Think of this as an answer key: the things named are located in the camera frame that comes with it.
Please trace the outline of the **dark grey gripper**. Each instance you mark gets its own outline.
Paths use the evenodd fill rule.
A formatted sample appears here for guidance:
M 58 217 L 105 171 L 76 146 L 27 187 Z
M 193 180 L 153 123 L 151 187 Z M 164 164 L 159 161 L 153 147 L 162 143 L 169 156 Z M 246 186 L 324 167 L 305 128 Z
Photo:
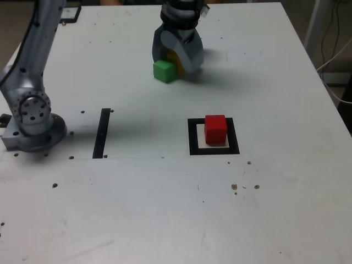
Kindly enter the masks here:
M 152 43 L 153 61 L 163 60 L 169 53 L 175 53 L 183 69 L 194 73 L 204 62 L 202 39 L 195 29 L 179 29 L 162 24 L 155 30 Z

